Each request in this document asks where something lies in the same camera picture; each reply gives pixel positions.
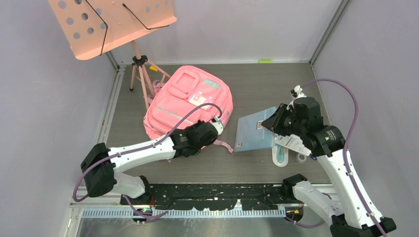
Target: music stand legs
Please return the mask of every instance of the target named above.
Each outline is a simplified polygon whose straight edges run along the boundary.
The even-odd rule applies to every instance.
[[[138,69],[139,73],[140,73],[140,81],[141,81],[141,86],[143,89],[143,94],[144,94],[144,102],[145,102],[145,107],[148,110],[149,104],[148,104],[148,99],[147,99],[147,89],[146,89],[146,84],[148,89],[150,90],[150,93],[152,95],[152,97],[154,97],[156,95],[153,85],[150,81],[150,77],[148,76],[147,73],[147,69],[145,68],[144,64],[147,62],[149,63],[151,66],[155,67],[159,72],[161,72],[163,74],[163,78],[162,78],[162,82],[166,77],[170,78],[170,75],[168,73],[166,73],[165,71],[163,71],[160,67],[158,67],[156,64],[154,64],[153,62],[151,62],[150,60],[148,60],[147,56],[142,55],[140,53],[140,50],[136,44],[136,42],[133,40],[130,42],[132,49],[134,50],[135,53],[135,57],[133,57],[134,63],[133,63],[133,67],[132,67],[132,75],[131,75],[131,84],[129,87],[130,91],[134,90],[134,82],[135,82],[135,78],[136,78],[136,71]]]

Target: pink backpack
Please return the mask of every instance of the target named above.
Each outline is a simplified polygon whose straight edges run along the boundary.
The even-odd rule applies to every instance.
[[[150,139],[167,134],[188,112],[203,103],[218,105],[223,114],[221,121],[226,126],[233,112],[230,88],[219,78],[193,66],[182,66],[176,70],[166,84],[154,81],[156,97],[144,117],[144,127]],[[213,106],[204,106],[195,111],[178,127],[184,129],[198,120],[210,121],[219,114]],[[233,149],[217,140],[216,145]]]

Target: tape roll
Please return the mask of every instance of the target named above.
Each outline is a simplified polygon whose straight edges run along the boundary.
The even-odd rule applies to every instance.
[[[297,158],[297,161],[300,163],[304,163],[307,161],[307,156],[301,154],[301,153],[297,153],[297,155],[295,156]]]

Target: pink music stand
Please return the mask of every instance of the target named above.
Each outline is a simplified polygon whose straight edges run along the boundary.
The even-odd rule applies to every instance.
[[[130,90],[134,89],[136,71],[148,109],[147,87],[154,96],[154,88],[144,63],[149,63],[163,74],[170,75],[141,56],[136,39],[176,21],[172,0],[48,0],[54,14],[79,60],[93,57],[131,43],[135,57]]]

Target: backpack strap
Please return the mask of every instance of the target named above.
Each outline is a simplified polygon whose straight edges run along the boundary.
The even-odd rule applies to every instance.
[[[154,88],[154,91],[155,91],[156,95],[164,85],[165,85],[165,83],[161,83],[161,82],[159,82],[159,80],[153,81],[153,88]],[[147,95],[147,101],[148,101],[149,104],[151,104],[151,102],[153,102],[153,99],[151,98],[151,95]]]
[[[223,141],[220,141],[220,140],[217,139],[217,140],[214,141],[213,144],[223,146],[223,147],[228,149],[228,152],[233,153],[233,148],[231,148],[231,146],[226,142],[223,142]]]

